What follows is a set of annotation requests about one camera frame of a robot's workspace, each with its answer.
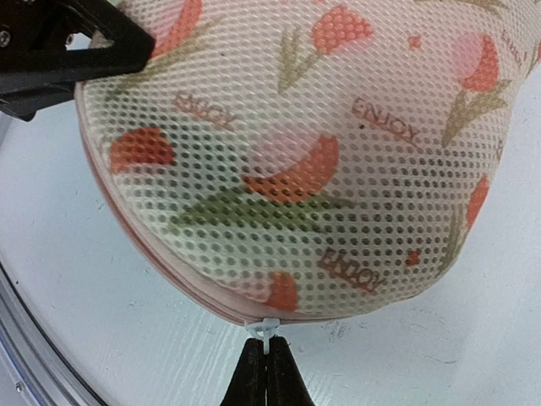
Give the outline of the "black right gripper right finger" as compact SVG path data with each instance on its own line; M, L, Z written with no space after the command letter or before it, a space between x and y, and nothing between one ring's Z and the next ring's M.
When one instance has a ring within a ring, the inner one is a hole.
M270 352L265 357L267 405L315 406L284 337L270 340Z

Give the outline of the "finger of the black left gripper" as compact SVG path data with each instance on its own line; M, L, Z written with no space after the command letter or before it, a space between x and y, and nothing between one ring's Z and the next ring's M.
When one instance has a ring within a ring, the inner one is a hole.
M29 122L89 80L141 71L155 40L108 1L1 3L1 112Z

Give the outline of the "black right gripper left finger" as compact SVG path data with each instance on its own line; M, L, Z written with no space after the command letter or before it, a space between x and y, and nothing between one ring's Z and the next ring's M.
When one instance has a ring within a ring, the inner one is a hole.
M221 406L266 406L266 356L263 342L246 340Z

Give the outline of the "white zipper pull tie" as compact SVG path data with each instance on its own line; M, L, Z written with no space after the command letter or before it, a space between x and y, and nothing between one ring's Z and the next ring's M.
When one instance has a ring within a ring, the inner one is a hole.
M261 321L246 324L245 329L252 338L263 343L263 353L268 355L271 351L271 339L276 335L280 325L281 321L278 318L264 318Z

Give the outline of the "floral mesh laundry bag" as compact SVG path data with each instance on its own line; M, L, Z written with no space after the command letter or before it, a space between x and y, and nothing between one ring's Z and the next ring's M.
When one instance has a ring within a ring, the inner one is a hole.
M177 288L244 324L362 315L454 265L487 198L537 1L116 1L156 47L85 82L90 166Z

